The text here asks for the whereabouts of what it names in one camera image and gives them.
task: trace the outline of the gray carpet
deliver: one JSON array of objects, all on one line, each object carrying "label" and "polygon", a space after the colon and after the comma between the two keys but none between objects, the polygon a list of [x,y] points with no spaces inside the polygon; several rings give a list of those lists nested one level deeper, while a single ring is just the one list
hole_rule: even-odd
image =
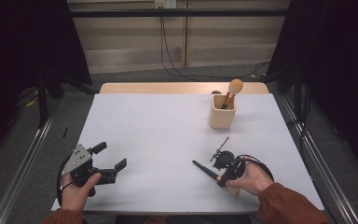
[{"label": "gray carpet", "polygon": [[[248,74],[254,69],[252,65],[216,66],[179,69],[186,75],[221,76],[196,77],[200,81],[230,81],[231,78]],[[265,74],[267,67],[258,70],[257,74]],[[119,74],[93,75],[94,90],[98,90],[105,82],[181,82],[193,81],[186,77],[175,77],[164,70],[127,72]],[[243,81],[257,81],[260,78],[243,77]],[[77,89],[62,85],[64,97],[58,101],[48,98],[48,106],[52,108],[59,104],[57,114],[51,123],[45,141],[35,155],[33,168],[29,171],[21,192],[7,217],[7,223],[40,223],[51,214],[50,207],[55,199],[56,175],[63,158],[73,149],[82,131],[84,122],[90,110],[93,96]],[[276,83],[268,84],[270,92],[274,93],[283,117],[289,121],[287,112],[282,106],[282,96],[276,92]],[[293,98],[293,91],[288,95]],[[31,145],[38,125],[38,107],[19,106],[17,117],[0,144],[0,201],[21,165],[28,147]],[[308,115],[307,127],[324,156],[329,168],[348,196],[355,213],[358,216],[358,160],[351,153],[348,143],[334,135],[334,124],[311,101],[311,111]],[[299,135],[294,127],[289,127],[294,141],[298,144]],[[305,153],[310,173],[321,192],[327,207],[337,223],[345,223],[339,210],[330,196],[321,176],[318,174],[310,157]],[[114,223],[113,215],[87,215],[89,223]]]}]

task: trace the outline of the white tabletop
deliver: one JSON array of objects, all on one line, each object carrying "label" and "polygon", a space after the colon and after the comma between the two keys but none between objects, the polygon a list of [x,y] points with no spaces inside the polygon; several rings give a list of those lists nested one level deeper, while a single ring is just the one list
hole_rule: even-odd
[{"label": "white tabletop", "polygon": [[[271,94],[241,94],[229,130],[208,124],[210,94],[99,94],[79,139],[84,147],[101,142],[94,166],[128,166],[117,183],[96,187],[85,211],[117,214],[236,214],[258,209],[244,190],[239,197],[220,188],[192,161],[218,174],[209,159],[227,136],[223,150],[264,162],[275,181],[304,194],[324,209]],[[52,210],[59,206],[55,203]]]}]

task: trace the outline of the hand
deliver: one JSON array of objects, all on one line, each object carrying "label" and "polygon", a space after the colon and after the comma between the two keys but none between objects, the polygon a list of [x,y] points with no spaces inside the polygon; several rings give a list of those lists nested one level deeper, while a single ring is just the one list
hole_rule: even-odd
[{"label": "hand", "polygon": [[[101,179],[101,174],[92,175],[83,187],[70,184],[62,191],[61,209],[80,212],[83,211],[84,205],[89,197],[90,190]],[[62,186],[66,186],[73,181],[71,175],[66,175],[62,180]]]},{"label": "hand", "polygon": [[257,164],[247,161],[243,175],[236,180],[226,181],[226,186],[230,188],[242,188],[253,195],[258,195],[274,182]]}]

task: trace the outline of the orange sleeve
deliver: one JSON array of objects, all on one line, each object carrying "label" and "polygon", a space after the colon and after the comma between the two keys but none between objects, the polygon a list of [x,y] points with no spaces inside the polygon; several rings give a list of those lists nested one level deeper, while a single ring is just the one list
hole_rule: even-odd
[{"label": "orange sleeve", "polygon": [[82,224],[82,212],[72,212],[58,209],[53,215],[43,220],[42,224]]},{"label": "orange sleeve", "polygon": [[325,224],[327,217],[308,199],[279,183],[274,183],[258,195],[261,202],[258,217],[263,224]]}]

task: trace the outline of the white wall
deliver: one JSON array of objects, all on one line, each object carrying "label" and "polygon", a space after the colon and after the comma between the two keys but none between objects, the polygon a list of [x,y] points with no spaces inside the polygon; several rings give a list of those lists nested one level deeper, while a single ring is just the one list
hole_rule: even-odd
[{"label": "white wall", "polygon": [[[178,8],[287,8],[289,3],[290,0],[177,0]],[[154,8],[154,1],[145,0],[68,0],[68,4],[71,9]],[[162,68],[159,18],[74,21],[92,74]],[[180,67],[270,61],[283,18],[195,17],[164,21],[172,61]],[[165,51],[164,62],[168,62]]]}]

